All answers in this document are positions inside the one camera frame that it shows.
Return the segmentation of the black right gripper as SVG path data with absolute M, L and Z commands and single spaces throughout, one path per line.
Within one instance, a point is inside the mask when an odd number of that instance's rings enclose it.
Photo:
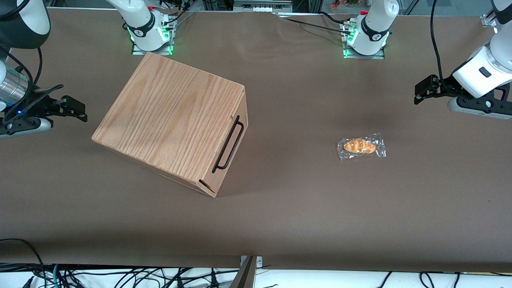
M 36 103 L 27 112 L 23 112 L 24 109 L 28 108 L 29 104 L 36 100 L 38 95 L 29 96 L 25 100 L 20 100 L 12 106 L 8 106 L 4 111 L 3 123 L 7 124 L 13 121 L 17 115 L 21 115 L 21 118 L 25 117 L 74 117 L 82 122 L 88 121 L 88 115 L 86 115 L 86 106 L 84 103 L 74 99 L 71 96 L 65 95 L 61 98 L 54 99 L 50 96 L 45 96 L 42 100 Z

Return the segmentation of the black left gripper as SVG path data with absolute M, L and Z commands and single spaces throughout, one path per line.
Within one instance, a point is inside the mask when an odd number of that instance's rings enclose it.
M 441 89 L 443 79 L 431 74 L 426 82 L 415 86 L 414 104 L 423 100 L 444 96 L 454 97 L 448 102 L 448 109 L 452 112 L 461 112 L 472 115 L 507 115 L 507 84 L 503 84 L 487 94 L 476 98 L 462 88 L 453 76 L 445 81 L 447 89 Z

